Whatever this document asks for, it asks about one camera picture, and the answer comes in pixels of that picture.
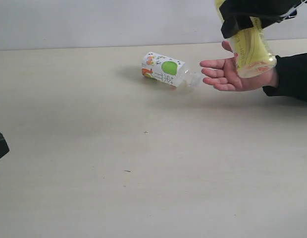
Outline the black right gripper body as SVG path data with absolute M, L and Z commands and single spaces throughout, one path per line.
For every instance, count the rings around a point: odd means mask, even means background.
M 217 7 L 227 23 L 253 27 L 251 19 L 257 18 L 267 27 L 296 17 L 303 4 L 303 0 L 225 0 Z

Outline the person's open receiving hand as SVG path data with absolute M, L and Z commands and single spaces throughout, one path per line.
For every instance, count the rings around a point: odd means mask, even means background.
M 219 91 L 245 92 L 265 86 L 274 88 L 278 86 L 275 68 L 253 78 L 240 78 L 235 68 L 234 58 L 203 60 L 200 66 L 202 74 L 205 75 L 203 82 Z

